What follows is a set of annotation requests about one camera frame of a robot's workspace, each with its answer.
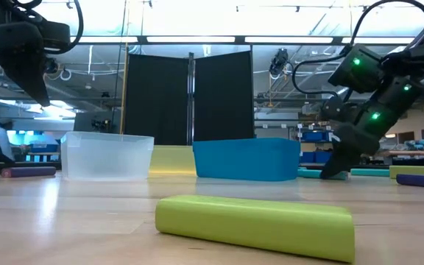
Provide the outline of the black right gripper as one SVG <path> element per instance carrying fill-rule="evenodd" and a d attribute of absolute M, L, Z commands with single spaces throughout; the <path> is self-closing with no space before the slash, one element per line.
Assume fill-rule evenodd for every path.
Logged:
<path fill-rule="evenodd" d="M 359 164 L 361 155 L 374 155 L 379 140 L 420 97 L 420 86 L 408 77 L 386 77 L 351 80 L 347 87 L 372 96 L 345 114 L 347 121 L 334 135 L 333 151 L 320 177 L 331 179 Z"/>

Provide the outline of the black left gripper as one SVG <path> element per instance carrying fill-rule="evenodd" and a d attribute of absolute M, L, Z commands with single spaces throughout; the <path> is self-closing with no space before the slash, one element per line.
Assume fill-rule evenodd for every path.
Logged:
<path fill-rule="evenodd" d="M 50 105 L 43 80 L 46 55 L 43 17 L 33 9 L 41 0 L 0 0 L 0 66 L 39 105 Z"/>

